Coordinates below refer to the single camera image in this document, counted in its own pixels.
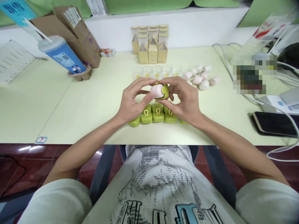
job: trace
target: smartphone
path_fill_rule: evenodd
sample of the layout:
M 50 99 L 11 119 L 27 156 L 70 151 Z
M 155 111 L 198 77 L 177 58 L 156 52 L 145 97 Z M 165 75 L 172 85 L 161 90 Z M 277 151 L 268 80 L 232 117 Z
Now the smartphone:
M 291 115 L 299 128 L 299 115 Z M 254 112 L 252 121 L 260 134 L 297 137 L 296 130 L 285 114 Z

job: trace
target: white plastic basket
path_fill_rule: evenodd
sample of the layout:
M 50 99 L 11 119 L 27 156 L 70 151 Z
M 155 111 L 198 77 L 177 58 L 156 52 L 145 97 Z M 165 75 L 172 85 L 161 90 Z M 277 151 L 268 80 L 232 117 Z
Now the white plastic basket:
M 0 84 L 10 83 L 34 57 L 13 40 L 0 45 Z

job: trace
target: blue plastic cup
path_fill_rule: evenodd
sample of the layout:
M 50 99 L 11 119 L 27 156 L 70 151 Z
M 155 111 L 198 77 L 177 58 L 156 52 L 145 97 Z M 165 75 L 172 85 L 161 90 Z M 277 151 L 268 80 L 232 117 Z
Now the blue plastic cup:
M 38 49 L 57 61 L 71 73 L 81 73 L 86 68 L 66 43 L 66 40 L 58 35 L 49 36 L 52 43 L 47 40 L 38 42 Z

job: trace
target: forearm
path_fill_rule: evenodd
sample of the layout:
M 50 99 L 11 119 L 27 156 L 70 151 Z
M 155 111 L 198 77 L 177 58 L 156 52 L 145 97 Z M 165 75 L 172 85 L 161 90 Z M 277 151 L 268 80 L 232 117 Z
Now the forearm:
M 267 178 L 289 185 L 275 164 L 242 136 L 206 116 L 203 116 L 195 127 L 207 135 L 239 166 L 247 181 Z
M 94 129 L 68 148 L 55 163 L 55 169 L 68 172 L 79 169 L 96 153 L 104 142 L 124 124 L 117 117 Z

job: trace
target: white wall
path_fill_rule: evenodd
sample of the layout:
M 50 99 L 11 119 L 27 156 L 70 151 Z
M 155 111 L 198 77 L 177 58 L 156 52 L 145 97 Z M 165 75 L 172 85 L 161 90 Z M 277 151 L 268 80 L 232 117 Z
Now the white wall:
M 162 12 L 99 16 L 85 23 L 101 48 L 132 50 L 131 26 L 169 24 L 169 48 L 207 46 L 214 43 L 243 44 L 255 28 L 236 28 L 248 11 L 239 8 L 187 8 Z M 14 40 L 36 57 L 45 56 L 37 41 L 18 26 L 0 29 L 0 41 Z

